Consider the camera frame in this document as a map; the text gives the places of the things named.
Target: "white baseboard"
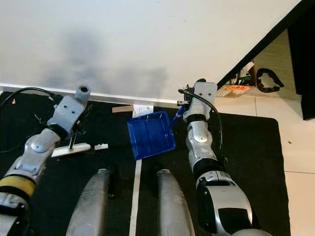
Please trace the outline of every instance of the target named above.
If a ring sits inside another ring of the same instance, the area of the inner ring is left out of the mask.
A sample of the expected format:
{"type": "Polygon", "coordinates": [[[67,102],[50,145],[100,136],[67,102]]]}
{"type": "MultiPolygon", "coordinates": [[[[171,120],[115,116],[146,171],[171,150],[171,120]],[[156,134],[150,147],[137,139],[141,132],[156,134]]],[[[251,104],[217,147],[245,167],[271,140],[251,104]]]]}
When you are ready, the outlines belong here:
{"type": "MultiPolygon", "coordinates": [[[[28,86],[0,83],[0,90],[2,91],[14,92],[18,89],[25,88],[25,87],[28,87],[28,86]]],[[[45,88],[45,87],[41,87],[41,88],[51,91],[56,94],[61,94],[61,95],[75,94],[75,90],[45,88]]],[[[25,93],[42,94],[41,92],[38,92],[38,91],[29,91],[29,92],[26,91],[25,93]]],[[[119,103],[119,104],[140,104],[140,105],[153,105],[155,107],[177,108],[176,100],[111,95],[111,94],[104,94],[104,93],[97,93],[97,92],[91,93],[90,100],[99,101],[99,102],[119,103]]]]}

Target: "yellow band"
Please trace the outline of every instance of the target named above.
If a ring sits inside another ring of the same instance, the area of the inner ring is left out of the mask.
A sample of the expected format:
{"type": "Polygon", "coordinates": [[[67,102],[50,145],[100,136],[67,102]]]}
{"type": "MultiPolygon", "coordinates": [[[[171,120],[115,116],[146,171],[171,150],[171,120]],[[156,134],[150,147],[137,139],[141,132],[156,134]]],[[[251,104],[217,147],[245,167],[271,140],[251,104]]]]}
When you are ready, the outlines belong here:
{"type": "Polygon", "coordinates": [[[21,176],[8,176],[0,180],[1,186],[11,186],[25,192],[29,197],[34,193],[36,185],[33,181],[21,176]]]}

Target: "white wall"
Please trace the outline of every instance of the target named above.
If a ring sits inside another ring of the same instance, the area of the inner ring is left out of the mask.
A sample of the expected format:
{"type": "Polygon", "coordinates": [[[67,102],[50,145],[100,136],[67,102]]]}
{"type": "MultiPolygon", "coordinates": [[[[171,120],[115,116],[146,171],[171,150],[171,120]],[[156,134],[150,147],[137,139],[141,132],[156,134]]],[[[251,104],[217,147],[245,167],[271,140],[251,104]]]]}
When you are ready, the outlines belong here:
{"type": "Polygon", "coordinates": [[[1,0],[0,82],[178,99],[218,82],[300,0],[1,0]]]}

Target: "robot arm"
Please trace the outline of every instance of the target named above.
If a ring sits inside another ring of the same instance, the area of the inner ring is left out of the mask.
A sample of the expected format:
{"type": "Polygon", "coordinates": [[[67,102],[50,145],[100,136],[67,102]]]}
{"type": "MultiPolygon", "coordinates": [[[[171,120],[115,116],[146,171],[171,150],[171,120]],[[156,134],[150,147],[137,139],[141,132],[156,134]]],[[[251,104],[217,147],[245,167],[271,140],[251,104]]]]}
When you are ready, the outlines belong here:
{"type": "MultiPolygon", "coordinates": [[[[193,88],[185,90],[213,103],[217,85],[199,80],[193,88]]],[[[253,211],[248,198],[225,172],[212,149],[213,139],[207,123],[211,108],[195,97],[185,95],[185,100],[189,100],[189,107],[183,119],[188,124],[186,144],[196,180],[199,224],[205,231],[217,236],[270,236],[254,229],[253,211]]]]}
{"type": "Polygon", "coordinates": [[[26,231],[30,216],[30,198],[45,171],[47,158],[57,144],[73,133],[83,116],[90,89],[79,87],[75,98],[65,96],[55,106],[48,127],[30,137],[24,153],[18,157],[0,180],[0,235],[21,235],[26,231]]]}

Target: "blue tray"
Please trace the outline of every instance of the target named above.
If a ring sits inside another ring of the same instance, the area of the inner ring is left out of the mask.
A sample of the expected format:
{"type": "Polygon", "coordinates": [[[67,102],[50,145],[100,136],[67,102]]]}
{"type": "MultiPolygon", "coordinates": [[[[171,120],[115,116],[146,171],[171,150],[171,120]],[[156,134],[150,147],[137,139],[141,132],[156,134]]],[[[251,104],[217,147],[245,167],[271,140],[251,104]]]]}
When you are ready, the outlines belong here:
{"type": "Polygon", "coordinates": [[[176,148],[166,111],[132,118],[127,123],[134,159],[139,160],[176,148]]]}

